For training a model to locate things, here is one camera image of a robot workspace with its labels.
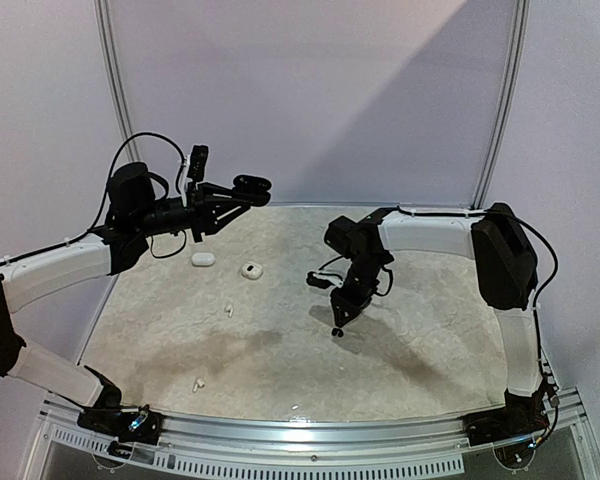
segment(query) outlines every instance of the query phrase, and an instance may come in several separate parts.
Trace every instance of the beige table surface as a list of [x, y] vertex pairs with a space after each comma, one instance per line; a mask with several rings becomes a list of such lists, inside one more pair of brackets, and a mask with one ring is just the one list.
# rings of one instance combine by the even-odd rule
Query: beige table surface
[[[252, 209], [176, 257], [145, 254], [120, 275], [82, 363], [124, 402], [221, 417], [384, 420], [503, 403], [500, 329], [465, 258], [397, 253], [391, 294], [331, 337], [328, 293], [308, 287], [306, 272], [335, 256], [322, 242], [329, 221], [372, 210]], [[180, 242], [160, 237], [156, 253]], [[193, 267], [197, 251], [217, 263]], [[247, 261], [262, 278], [239, 274]], [[206, 385], [194, 393], [198, 378]]]

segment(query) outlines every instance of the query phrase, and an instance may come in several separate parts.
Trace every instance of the robotic arm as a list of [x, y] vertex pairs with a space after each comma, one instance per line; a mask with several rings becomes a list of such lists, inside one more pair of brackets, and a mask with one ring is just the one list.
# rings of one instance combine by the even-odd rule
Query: robotic arm
[[[100, 373], [19, 336], [11, 314], [70, 285], [132, 268], [149, 246], [147, 237], [190, 230], [194, 241], [214, 235], [252, 206], [269, 202], [271, 183], [240, 175], [233, 188], [199, 183], [208, 147], [195, 146], [182, 165], [181, 197], [167, 198], [168, 183], [144, 163], [119, 168], [107, 182], [110, 208], [103, 225], [64, 245], [0, 260], [0, 376], [20, 378], [84, 408], [78, 424], [121, 442], [156, 443], [162, 416], [122, 408], [120, 390]], [[156, 199], [152, 180], [165, 190]]]
[[544, 426], [544, 393], [555, 397], [539, 363], [535, 317], [538, 257], [508, 205], [488, 210], [402, 210], [381, 208], [359, 222], [341, 216], [329, 224], [325, 243], [351, 261], [346, 278], [311, 271], [307, 283], [331, 291], [333, 336], [357, 318], [379, 294], [381, 270], [393, 252], [419, 250], [461, 255], [475, 260], [482, 298], [500, 323], [507, 360], [503, 409], [472, 414], [465, 425], [472, 444], [526, 434]]

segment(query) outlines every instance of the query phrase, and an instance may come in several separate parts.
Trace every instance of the white round object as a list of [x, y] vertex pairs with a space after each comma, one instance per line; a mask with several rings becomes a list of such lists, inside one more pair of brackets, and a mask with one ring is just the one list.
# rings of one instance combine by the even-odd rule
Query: white round object
[[213, 253], [194, 253], [191, 257], [191, 265], [194, 267], [210, 267], [216, 263], [216, 257]]
[[255, 262], [247, 262], [240, 269], [240, 273], [243, 277], [249, 280], [257, 280], [262, 276], [262, 266]]

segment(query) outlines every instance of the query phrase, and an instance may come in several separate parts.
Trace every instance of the vertical metal pole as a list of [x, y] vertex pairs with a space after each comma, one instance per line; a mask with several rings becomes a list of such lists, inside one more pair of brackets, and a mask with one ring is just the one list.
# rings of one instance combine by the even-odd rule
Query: vertical metal pole
[[496, 115], [496, 123], [491, 134], [489, 151], [484, 163], [484, 167], [478, 180], [478, 185], [471, 201], [472, 208], [482, 208], [491, 177], [495, 168], [500, 145], [504, 137], [504, 130], [507, 125], [507, 118], [511, 109], [513, 91], [520, 67], [520, 57], [522, 55], [522, 45], [524, 43], [524, 32], [527, 24], [527, 15], [529, 12], [529, 0], [518, 0], [518, 6], [513, 22], [511, 33], [511, 43], [509, 45], [509, 54], [507, 56], [507, 65], [500, 90], [500, 105]]
[[[131, 117], [129, 116], [129, 108], [122, 84], [122, 75], [120, 74], [120, 65], [116, 54], [109, 2], [108, 0], [95, 0], [95, 7], [98, 31], [100, 32], [100, 44], [102, 46], [107, 78], [109, 79], [113, 107], [116, 111], [120, 134], [123, 139], [127, 139], [133, 135], [134, 130], [131, 126]], [[135, 140], [131, 142], [126, 151], [130, 162], [140, 161], [140, 153]]]

